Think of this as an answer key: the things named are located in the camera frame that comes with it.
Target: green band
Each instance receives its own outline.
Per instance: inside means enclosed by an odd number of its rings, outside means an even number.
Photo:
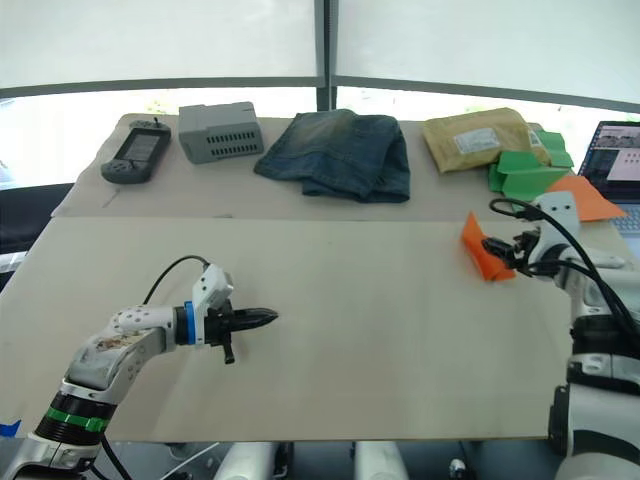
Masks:
[[[58,420],[59,422],[77,425],[84,428],[88,432],[103,432],[104,430],[106,430],[107,425],[109,425],[109,420],[104,420],[102,418],[96,417],[87,418],[80,417],[79,415],[70,415],[68,413],[61,412],[60,410],[56,410],[52,407],[49,407],[49,410],[47,411],[47,417]]]

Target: gray electronic box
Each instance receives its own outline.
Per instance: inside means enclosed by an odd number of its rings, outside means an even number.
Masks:
[[[180,107],[178,139],[191,163],[264,151],[260,125],[251,102]]]

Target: blue ring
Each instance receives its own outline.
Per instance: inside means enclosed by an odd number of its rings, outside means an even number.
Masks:
[[[196,344],[196,319],[193,314],[193,303],[184,302],[184,309],[187,312],[187,345]]]

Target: laptop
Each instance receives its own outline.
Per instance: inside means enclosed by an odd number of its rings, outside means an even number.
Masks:
[[[579,175],[628,216],[612,219],[623,236],[640,236],[640,122],[600,122]]]

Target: laptop screen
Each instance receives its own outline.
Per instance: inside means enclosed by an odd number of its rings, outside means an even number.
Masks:
[[[600,122],[579,174],[609,200],[640,203],[640,122]]]

